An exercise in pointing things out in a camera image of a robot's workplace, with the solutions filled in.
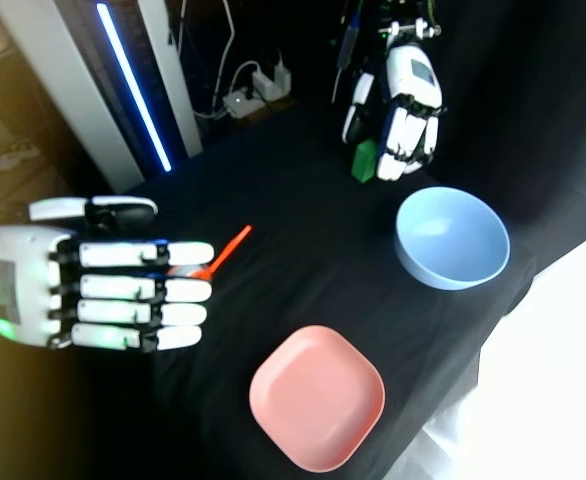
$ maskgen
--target black table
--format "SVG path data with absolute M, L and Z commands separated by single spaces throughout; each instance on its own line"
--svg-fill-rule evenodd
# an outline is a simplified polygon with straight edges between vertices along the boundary
M 181 478 L 316 476 L 279 451 L 248 403 L 258 366 L 310 324 L 346 337 L 386 388 L 377 426 L 323 478 L 382 478 L 530 285 L 534 260 L 518 245 L 506 270 L 477 288 L 444 292 L 412 279 L 393 250 L 395 213 L 434 181 L 416 173 L 358 184 L 332 121 L 296 107 L 132 192 L 160 207 L 149 236 L 219 250 L 244 225 L 254 227 L 214 278 L 202 341 L 152 356 L 155 401 L 171 435 L 151 441 Z

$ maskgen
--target blue light strip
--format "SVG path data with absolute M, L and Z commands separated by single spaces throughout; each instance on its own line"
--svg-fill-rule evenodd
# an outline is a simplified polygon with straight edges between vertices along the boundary
M 149 114 L 149 109 L 146 107 L 144 97 L 142 97 L 142 92 L 140 92 L 140 87 L 137 84 L 137 80 L 135 80 L 133 70 L 131 70 L 129 60 L 126 58 L 126 53 L 124 53 L 122 42 L 120 41 L 120 37 L 117 34 L 115 25 L 113 24 L 113 19 L 111 18 L 109 9 L 104 3 L 98 3 L 97 13 L 100 15 L 100 20 L 102 20 L 102 25 L 104 25 L 106 35 L 109 37 L 109 41 L 111 42 L 111 46 L 113 47 L 113 51 L 115 52 L 117 61 L 120 64 L 120 68 L 122 69 L 122 73 L 124 74 L 124 78 L 126 79 L 126 83 L 128 84 L 129 89 L 131 90 L 131 94 L 133 95 L 133 99 L 135 100 L 135 104 L 137 105 L 137 109 L 140 111 L 140 115 L 142 116 L 144 125 L 146 125 L 146 129 L 149 132 L 149 136 L 151 137 L 153 146 L 157 151 L 158 157 L 160 157 L 162 167 L 164 167 L 164 170 L 166 172 L 170 172 L 171 162 L 169 162 L 169 158 L 166 155 L 166 151 L 164 150 L 164 146 L 162 145 L 160 136 L 157 134 L 157 130 L 155 129 L 155 125 L 153 124 L 153 119 Z

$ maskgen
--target pink plate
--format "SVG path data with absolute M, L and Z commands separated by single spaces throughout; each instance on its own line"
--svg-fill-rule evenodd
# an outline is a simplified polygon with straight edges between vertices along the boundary
M 335 330 L 313 325 L 287 338 L 258 368 L 253 416 L 298 467 L 328 472 L 346 462 L 384 408 L 382 377 Z

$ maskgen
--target blue bowl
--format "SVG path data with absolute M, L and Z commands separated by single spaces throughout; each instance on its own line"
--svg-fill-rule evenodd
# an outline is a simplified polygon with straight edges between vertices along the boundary
M 509 234 L 500 217 L 461 190 L 415 192 L 400 206 L 395 227 L 400 262 L 433 288 L 474 287 L 499 275 L 509 260 Z

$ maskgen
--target white floor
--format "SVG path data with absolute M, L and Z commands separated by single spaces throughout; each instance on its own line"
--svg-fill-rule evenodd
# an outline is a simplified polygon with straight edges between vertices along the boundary
M 586 479 L 586 242 L 538 275 L 484 348 L 478 388 L 386 480 Z

